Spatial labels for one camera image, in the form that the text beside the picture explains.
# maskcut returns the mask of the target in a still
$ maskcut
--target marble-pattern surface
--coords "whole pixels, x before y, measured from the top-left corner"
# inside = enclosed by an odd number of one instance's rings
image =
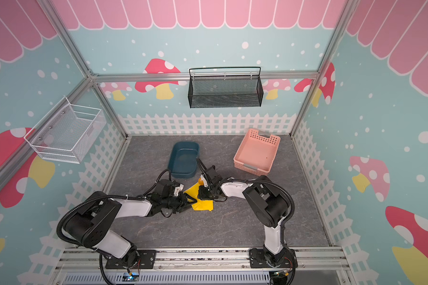
[[[144,193],[168,165],[173,145],[190,140],[200,145],[200,158],[206,167],[216,165],[222,177],[252,179],[257,176],[234,168],[233,157],[243,135],[135,136],[132,138],[110,194],[138,195]],[[188,189],[200,176],[177,179]],[[295,201],[295,214],[286,223],[285,240],[289,246],[327,246],[319,214],[298,162],[289,135],[281,136],[276,159],[268,177],[284,187]],[[230,197],[215,202],[214,210],[193,211],[165,218],[117,218],[113,231],[134,242],[138,247],[205,247],[262,246],[263,225],[241,198]]]

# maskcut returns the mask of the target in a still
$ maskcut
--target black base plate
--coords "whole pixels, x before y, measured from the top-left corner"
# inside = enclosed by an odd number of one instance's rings
[[[154,262],[156,259],[156,251],[155,250],[138,250],[140,254],[140,269],[152,269],[154,267]],[[124,267],[120,265],[115,265],[111,260],[106,261],[106,269],[124,269]]]
[[[295,251],[293,249],[289,249],[285,251],[284,256],[281,259],[284,259],[284,262],[282,262],[280,265],[276,266],[275,268],[290,268],[290,263],[287,259],[292,261],[293,266],[295,268],[298,267],[298,262],[296,259]],[[269,268],[270,265],[267,263],[265,259],[265,254],[263,249],[258,248],[252,248],[249,250],[249,258],[251,259],[251,268]]]

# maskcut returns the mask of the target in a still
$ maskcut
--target black cable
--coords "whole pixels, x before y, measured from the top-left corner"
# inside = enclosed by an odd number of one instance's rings
[[[104,282],[106,282],[106,284],[108,284],[108,285],[114,285],[113,283],[111,283],[111,281],[109,281],[108,277],[104,273],[104,269],[103,269],[103,255],[102,254],[100,254],[100,259],[99,259],[98,263],[99,263],[99,268],[100,268],[101,276],[103,277]]]

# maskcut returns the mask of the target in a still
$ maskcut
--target yellow cloth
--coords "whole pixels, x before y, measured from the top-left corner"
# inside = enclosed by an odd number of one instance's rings
[[[214,209],[214,203],[212,201],[202,201],[197,198],[198,187],[200,187],[200,184],[197,183],[192,187],[190,187],[189,189],[187,189],[186,191],[184,191],[184,193],[187,193],[188,195],[190,195],[190,197],[193,197],[198,201],[192,205],[192,208],[195,211],[206,211],[206,210],[212,211]]]

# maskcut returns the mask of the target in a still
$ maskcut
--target metal mesh basket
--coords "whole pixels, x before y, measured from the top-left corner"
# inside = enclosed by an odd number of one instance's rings
[[[261,106],[263,87],[260,81],[260,70],[260,67],[254,66],[189,69],[190,108]]]
[[[43,159],[80,163],[105,125],[102,109],[68,103],[30,139],[35,127],[24,138]]]

